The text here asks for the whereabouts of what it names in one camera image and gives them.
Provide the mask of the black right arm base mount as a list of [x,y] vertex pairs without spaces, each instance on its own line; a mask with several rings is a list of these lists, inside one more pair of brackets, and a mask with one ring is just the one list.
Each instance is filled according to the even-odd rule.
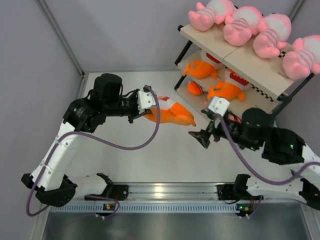
[[234,191],[234,184],[218,184],[216,186],[217,196],[220,201],[227,204],[235,204],[239,201],[255,201],[259,200],[260,196],[252,196],[248,192],[237,193]]

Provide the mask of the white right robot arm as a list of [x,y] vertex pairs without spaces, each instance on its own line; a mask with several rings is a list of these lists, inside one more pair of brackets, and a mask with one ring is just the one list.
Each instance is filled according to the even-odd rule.
[[[319,210],[320,208],[320,158],[295,132],[274,127],[274,117],[259,108],[249,108],[241,121],[230,120],[210,110],[203,110],[210,118],[206,129],[191,131],[205,149],[210,137],[215,142],[226,139],[235,154],[249,170],[238,174],[233,184],[233,194],[241,200],[249,197],[291,199]],[[259,175],[244,159],[239,148],[252,151],[263,149],[262,159],[286,167],[293,174],[286,180],[270,180]]]

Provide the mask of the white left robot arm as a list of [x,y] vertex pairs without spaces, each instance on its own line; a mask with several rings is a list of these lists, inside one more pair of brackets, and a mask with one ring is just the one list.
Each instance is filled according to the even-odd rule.
[[74,198],[109,199],[113,182],[105,174],[71,177],[66,172],[83,142],[95,139],[93,132],[108,117],[127,117],[133,123],[156,104],[150,86],[123,94],[123,81],[118,75],[103,73],[97,77],[85,97],[70,103],[38,167],[22,176],[22,183],[30,189],[29,196],[50,207],[62,207]]

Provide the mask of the pink striped plush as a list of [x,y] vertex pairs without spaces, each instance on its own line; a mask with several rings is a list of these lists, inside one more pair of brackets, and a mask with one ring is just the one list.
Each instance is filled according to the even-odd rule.
[[259,33],[258,24],[262,19],[263,15],[256,7],[238,8],[232,15],[225,17],[224,40],[232,46],[243,46]]
[[320,35],[297,38],[292,44],[292,51],[285,54],[282,67],[292,80],[306,78],[310,73],[320,73]]
[[271,13],[259,22],[257,28],[259,33],[253,41],[253,49],[260,58],[272,59],[287,46],[292,23],[285,14]]
[[230,0],[210,0],[206,6],[198,2],[196,11],[188,12],[188,20],[195,29],[207,31],[214,24],[223,23],[235,11],[236,7]]

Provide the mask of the orange shark plush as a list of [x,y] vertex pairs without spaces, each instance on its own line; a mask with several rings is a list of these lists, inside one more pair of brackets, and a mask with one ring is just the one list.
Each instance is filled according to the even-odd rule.
[[224,72],[223,81],[216,83],[214,87],[209,87],[204,104],[206,105],[212,97],[225,98],[229,102],[233,99],[243,102],[246,97],[245,91],[251,87],[252,84],[249,81],[228,68]]
[[[157,97],[160,108],[160,123],[172,123],[181,126],[196,126],[195,118],[193,114],[188,111],[183,105],[174,101],[168,96]],[[144,117],[152,122],[157,122],[157,108],[152,107],[150,113],[147,113]]]
[[202,49],[200,51],[200,59],[188,63],[182,75],[190,75],[196,79],[212,77],[215,80],[218,78],[218,70],[222,67],[223,63],[221,61]]

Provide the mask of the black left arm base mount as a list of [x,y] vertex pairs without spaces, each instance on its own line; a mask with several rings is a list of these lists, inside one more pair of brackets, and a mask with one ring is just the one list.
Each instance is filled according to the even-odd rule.
[[129,194],[129,186],[125,184],[109,184],[101,194],[86,195],[86,201],[98,200],[97,197],[110,198],[117,201],[124,201]]

